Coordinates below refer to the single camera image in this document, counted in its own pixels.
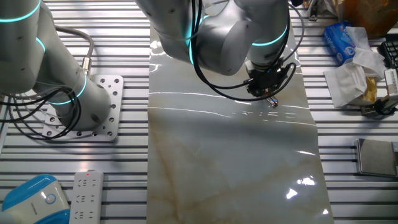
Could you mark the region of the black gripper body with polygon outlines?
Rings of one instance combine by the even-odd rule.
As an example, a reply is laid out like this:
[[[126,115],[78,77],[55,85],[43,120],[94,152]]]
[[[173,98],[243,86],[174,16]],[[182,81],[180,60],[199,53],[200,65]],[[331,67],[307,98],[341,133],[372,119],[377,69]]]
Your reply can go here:
[[[287,78],[286,68],[272,68],[267,71],[247,70],[250,81],[247,86],[248,93],[256,96],[256,93],[274,92]]]

